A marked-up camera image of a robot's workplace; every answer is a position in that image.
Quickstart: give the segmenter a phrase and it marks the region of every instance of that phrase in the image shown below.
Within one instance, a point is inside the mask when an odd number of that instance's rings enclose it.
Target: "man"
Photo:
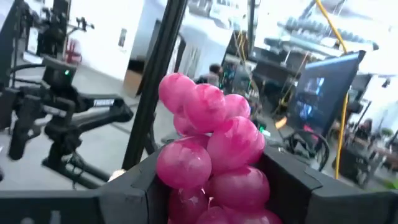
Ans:
[[[196,84],[209,83],[217,88],[220,86],[220,78],[223,74],[223,67],[219,64],[213,64],[209,67],[209,73],[201,75],[199,79],[195,81]]]

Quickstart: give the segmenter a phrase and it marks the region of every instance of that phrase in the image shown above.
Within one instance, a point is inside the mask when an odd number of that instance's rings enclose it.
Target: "computer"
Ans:
[[[326,136],[364,54],[365,51],[359,51],[308,64],[290,101],[287,124]],[[316,136],[303,134],[301,138],[308,146],[320,148]]]

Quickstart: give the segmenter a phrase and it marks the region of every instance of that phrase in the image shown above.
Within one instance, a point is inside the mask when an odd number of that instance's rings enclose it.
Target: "robotic arm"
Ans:
[[[12,132],[8,156],[12,160],[19,160],[24,154],[27,142],[41,133],[40,127],[35,125],[35,120],[51,115],[52,119],[45,126],[44,132],[53,144],[43,165],[72,179],[73,172],[66,169],[68,162],[65,162],[63,157],[76,153],[77,147],[81,144],[80,135],[113,122],[128,122],[132,119],[133,112],[118,95],[79,93],[72,86],[76,72],[74,65],[49,57],[43,59],[43,64],[45,71],[39,87],[6,88],[1,93],[0,129],[10,126],[10,117],[15,111],[17,121]],[[99,107],[107,107],[109,111],[73,117],[76,113]],[[108,180],[109,175],[89,165],[84,166],[87,172],[92,171],[93,176],[103,181]],[[98,187],[93,183],[87,184],[85,180],[82,181],[82,185],[89,189]]]

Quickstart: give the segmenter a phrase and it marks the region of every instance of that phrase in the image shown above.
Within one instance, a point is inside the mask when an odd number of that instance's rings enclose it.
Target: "gray floor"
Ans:
[[[23,70],[18,73],[21,78],[40,80],[43,69],[35,68]],[[128,97],[123,91],[123,83],[86,67],[80,67],[76,73],[73,85],[84,93],[117,93],[124,97],[128,105],[138,103],[138,99]],[[127,131],[131,130],[133,120],[128,123],[115,124]],[[174,130],[172,115],[162,104],[157,107],[157,118],[154,124],[155,140],[160,139]],[[129,135],[112,125],[82,134],[83,144],[78,152],[85,161],[99,167],[106,172],[121,168],[126,151]],[[0,136],[0,144],[4,150],[0,153],[0,167],[5,173],[4,180],[0,183],[1,190],[70,190],[70,180],[64,179],[51,170],[42,167],[41,161],[47,156],[51,142],[42,134],[31,140],[26,146],[24,157],[19,161],[10,161],[7,156],[9,137]]]

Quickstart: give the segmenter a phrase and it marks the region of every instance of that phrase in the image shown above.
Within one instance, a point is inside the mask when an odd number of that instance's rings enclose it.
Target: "cardboard box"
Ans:
[[[126,71],[126,75],[124,76],[124,81],[123,81],[123,88],[129,96],[131,97],[136,96],[141,80],[142,80],[141,73],[134,72],[132,70]]]

